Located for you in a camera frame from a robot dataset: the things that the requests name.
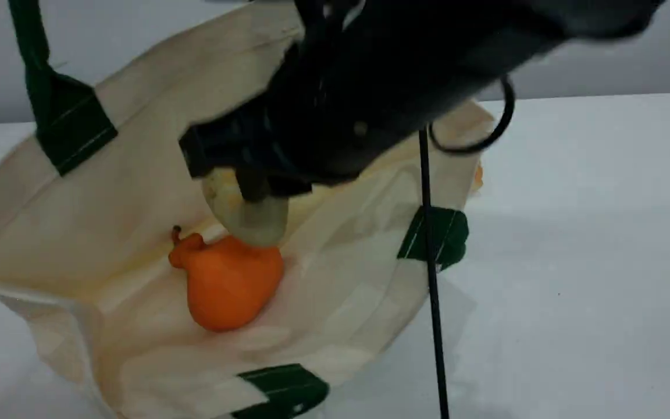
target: cream tote bag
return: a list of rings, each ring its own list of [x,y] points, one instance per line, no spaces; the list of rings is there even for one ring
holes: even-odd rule
[[[248,326],[212,333],[168,263],[173,225],[225,234],[178,139],[265,87],[300,34],[292,3],[251,3],[175,35],[95,88],[48,66],[37,2],[10,0],[37,132],[0,162],[0,301],[104,417],[294,417],[374,360],[427,295],[416,139],[354,183],[292,199],[285,274]],[[486,135],[466,103],[447,145]],[[430,154],[436,262],[464,254],[478,157]]]

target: white wall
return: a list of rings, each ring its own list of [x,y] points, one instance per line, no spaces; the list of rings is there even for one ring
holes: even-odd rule
[[[202,0],[41,0],[59,71],[96,83],[154,43],[241,5]],[[616,46],[569,45],[514,75],[519,96],[670,92],[670,0],[651,30]],[[494,90],[482,98],[497,97]],[[22,63],[0,0],[0,122],[30,121]]]

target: black cable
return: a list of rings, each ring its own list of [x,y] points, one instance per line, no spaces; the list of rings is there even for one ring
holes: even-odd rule
[[[428,124],[428,136],[430,137],[431,143],[438,150],[443,151],[447,154],[455,155],[467,155],[475,154],[483,151],[489,146],[493,145],[495,141],[498,141],[500,136],[503,135],[508,125],[511,123],[511,118],[514,115],[514,109],[516,108],[516,92],[514,92],[514,87],[511,84],[511,79],[508,76],[503,76],[500,78],[500,87],[503,89],[503,114],[500,116],[500,121],[495,127],[492,133],[490,133],[487,138],[473,145],[467,145],[465,147],[446,147],[441,145],[438,140],[436,140],[436,134],[433,132],[433,123]]]
[[[449,419],[449,399],[446,391],[446,367],[444,365],[444,338],[441,335],[441,310],[439,309],[439,285],[436,281],[436,249],[433,247],[430,213],[430,165],[428,161],[428,133],[425,128],[418,131],[420,139],[420,187],[423,191],[423,226],[425,226],[426,266],[428,267],[428,295],[433,326],[433,353],[436,358],[436,380],[439,385],[439,408],[441,419]]]

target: green strap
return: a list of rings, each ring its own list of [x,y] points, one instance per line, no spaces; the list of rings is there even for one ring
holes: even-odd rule
[[[268,397],[267,403],[235,411],[236,419],[290,419],[310,411],[325,400],[330,385],[300,364],[248,371],[239,377]]]
[[[9,0],[24,80],[41,148],[66,175],[117,136],[95,91],[48,64],[48,40],[38,0]]]
[[[454,209],[431,207],[433,248],[436,249],[436,268],[444,269],[462,260],[467,246],[469,228],[467,216]],[[418,208],[407,229],[405,239],[397,254],[398,259],[426,260],[425,224],[423,207]]]

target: black rod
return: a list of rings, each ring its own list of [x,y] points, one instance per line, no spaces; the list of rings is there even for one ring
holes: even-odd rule
[[[430,164],[428,161],[428,133],[424,127],[418,131],[420,139],[420,187],[423,191],[423,225],[425,225],[426,266],[428,267],[428,295],[433,326],[433,352],[436,356],[436,380],[439,385],[441,419],[449,419],[449,401],[446,392],[446,367],[444,365],[444,338],[441,335],[441,310],[439,285],[436,281],[436,249],[433,247],[430,213]]]

